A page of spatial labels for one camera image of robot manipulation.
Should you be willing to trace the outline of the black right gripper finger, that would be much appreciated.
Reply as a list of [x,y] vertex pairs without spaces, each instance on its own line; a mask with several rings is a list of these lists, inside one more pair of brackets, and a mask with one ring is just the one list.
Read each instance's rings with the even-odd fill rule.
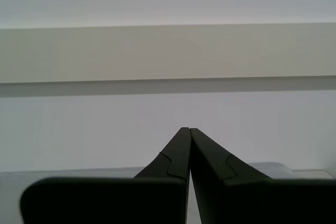
[[331,223],[335,181],[273,179],[191,129],[191,175],[202,223]]
[[186,223],[191,132],[181,128],[133,178],[52,177],[20,198],[24,223]]

